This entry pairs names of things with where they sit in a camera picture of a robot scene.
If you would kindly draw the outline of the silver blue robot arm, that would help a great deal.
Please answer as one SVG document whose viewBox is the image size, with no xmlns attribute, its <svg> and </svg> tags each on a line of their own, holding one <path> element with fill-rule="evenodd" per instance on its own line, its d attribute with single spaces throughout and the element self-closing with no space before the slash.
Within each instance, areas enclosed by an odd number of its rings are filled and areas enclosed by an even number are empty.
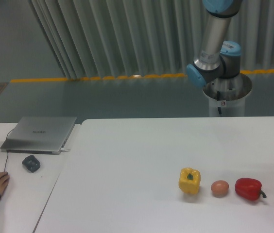
<svg viewBox="0 0 274 233">
<path fill-rule="evenodd" d="M 187 65 L 189 80 L 204 87 L 217 78 L 234 78 L 240 73 L 240 45 L 225 41 L 231 18 L 241 7 L 240 0 L 204 0 L 209 17 L 199 52 Z"/>
</svg>

